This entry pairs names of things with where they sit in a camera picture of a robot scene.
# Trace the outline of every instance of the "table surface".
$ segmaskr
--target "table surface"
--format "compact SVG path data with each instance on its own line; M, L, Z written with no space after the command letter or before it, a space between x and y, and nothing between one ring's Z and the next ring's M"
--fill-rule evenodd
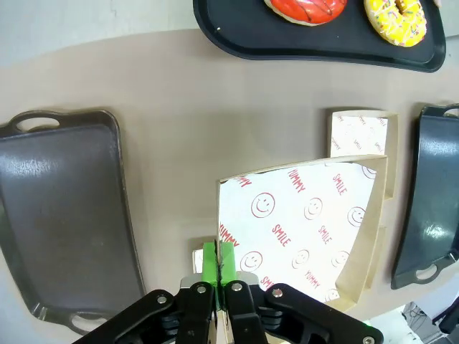
M199 30L162 32L84 44L0 69L0 121L32 109L112 111L121 127L147 290L176 292L192 272L191 251L216 234L217 179L326 157L332 110L399 113L397 190L381 221L387 241L374 286L349 312L364 320L419 299L459 271L455 264L428 285L390 290L414 120L427 104L457 102L458 77L452 64L429 75L360 64L248 61L219 50ZM28 343L21 340L23 328L43 343L76 338L27 312L3 258L0 275L2 308L11 311L8 317L0 312L3 343Z

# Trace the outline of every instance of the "red glazed donut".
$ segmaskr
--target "red glazed donut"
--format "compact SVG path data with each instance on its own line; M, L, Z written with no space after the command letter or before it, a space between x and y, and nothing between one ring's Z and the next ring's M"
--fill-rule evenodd
M290 22L313 27L339 16L347 0L265 0L265 3Z

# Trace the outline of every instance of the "paper food box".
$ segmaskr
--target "paper food box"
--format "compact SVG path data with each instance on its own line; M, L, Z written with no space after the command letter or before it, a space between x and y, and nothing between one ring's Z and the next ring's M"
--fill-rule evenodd
M385 198L394 197L398 152L398 116L379 110L334 112L329 121L331 158L367 154L386 155Z
M372 283L386 178L387 157L372 155L221 180L218 237L262 289L287 283L345 312Z

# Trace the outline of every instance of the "black serving tray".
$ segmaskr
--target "black serving tray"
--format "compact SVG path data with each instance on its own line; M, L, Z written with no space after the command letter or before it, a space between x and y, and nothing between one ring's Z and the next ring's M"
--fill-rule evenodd
M19 127L31 119L58 126ZM0 127L0 247L31 314L79 334L75 320L145 295L111 113L35 110Z
M342 61L434 72L445 60L445 33L434 1L420 1L427 35L410 48L396 47L377 34L364 0L348 0L337 19L317 27L292 24L263 0L194 0L194 15L215 45L245 59Z
M459 104L427 106L418 120L410 199L392 289L430 283L459 260L459 118L446 115L458 108ZM427 274L421 277L424 270Z

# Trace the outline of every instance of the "cardboard box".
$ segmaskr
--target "cardboard box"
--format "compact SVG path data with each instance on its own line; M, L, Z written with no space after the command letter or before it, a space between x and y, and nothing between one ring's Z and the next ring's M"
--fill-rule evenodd
M387 120L387 133L386 133L386 140L385 140L385 147L384 153L382 155L386 155L388 157L387 163L387 182L386 182L386 191L385 191L385 199L391 199L394 197L395 192L395 178L397 176L397 154L398 154L398 115L396 113L390 113L387 111L379 111L379 110L349 110L349 111L339 111L334 112L331 117L329 118L329 138L328 138L328 154L331 158L335 158L337 156L344 156L339 154L339 150L333 149L336 145L346 143L336 142L333 139L333 119L337 119L339 117L355 117L355 118L383 118ZM348 132L350 137L350 142L353 143L357 139L358 133L353 133L353 130L356 132L359 131L358 127L351 128ZM365 147L365 144L360 142L363 147L362 154L369 154L367 153L371 149L369 147ZM349 149L350 147L346 147L344 151L352 151L355 153L347 154L347 155L358 155L359 148Z
M317 161L293 163L285 166L266 168L251 173L264 173L279 168L294 166L309 166L318 163L358 163L359 165L371 168L377 172L372 193L366 208L366 214L361 223L356 241L350 252L347 263L336 281L340 298L327 302L333 308L346 312L359 301L362 292L371 285L383 235L379 234L379 220L382 212L382 202L386 191L387 178L387 157L386 156L345 156L338 158L327 158ZM229 178L219 181L219 185Z

